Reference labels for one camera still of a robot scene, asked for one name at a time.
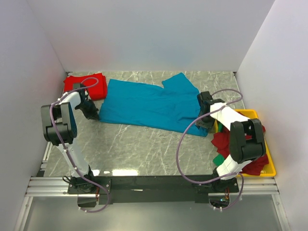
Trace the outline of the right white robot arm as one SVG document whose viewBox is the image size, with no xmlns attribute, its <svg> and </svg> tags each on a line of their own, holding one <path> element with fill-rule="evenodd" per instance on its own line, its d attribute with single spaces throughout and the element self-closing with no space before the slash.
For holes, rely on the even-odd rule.
<svg viewBox="0 0 308 231">
<path fill-rule="evenodd" d="M 222 180 L 230 180 L 242 169 L 266 154 L 263 127 L 259 119 L 250 119 L 230 108 L 222 99 L 213 99 L 208 91 L 197 95 L 200 105 L 198 128 L 211 130 L 220 122 L 229 132 L 229 154 L 216 168 Z"/>
</svg>

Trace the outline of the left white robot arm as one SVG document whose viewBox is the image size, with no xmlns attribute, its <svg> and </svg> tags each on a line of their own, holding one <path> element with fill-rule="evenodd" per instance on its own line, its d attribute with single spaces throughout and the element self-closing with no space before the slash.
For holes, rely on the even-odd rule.
<svg viewBox="0 0 308 231">
<path fill-rule="evenodd" d="M 82 83 L 74 84 L 73 90 L 65 92 L 56 102 L 41 107 L 43 135 L 46 141 L 51 142 L 63 154 L 72 177 L 90 179 L 93 176 L 92 170 L 75 140 L 75 110 L 80 110 L 86 119 L 100 119 L 88 87 Z"/>
</svg>

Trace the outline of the blue t shirt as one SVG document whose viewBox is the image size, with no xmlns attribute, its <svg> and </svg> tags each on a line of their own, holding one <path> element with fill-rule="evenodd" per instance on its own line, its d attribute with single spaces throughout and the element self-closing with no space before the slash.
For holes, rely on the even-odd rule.
<svg viewBox="0 0 308 231">
<path fill-rule="evenodd" d="M 183 73 L 162 84 L 111 79 L 99 112 L 100 121 L 207 136 L 206 129 L 190 125 L 199 116 L 199 90 Z"/>
</svg>

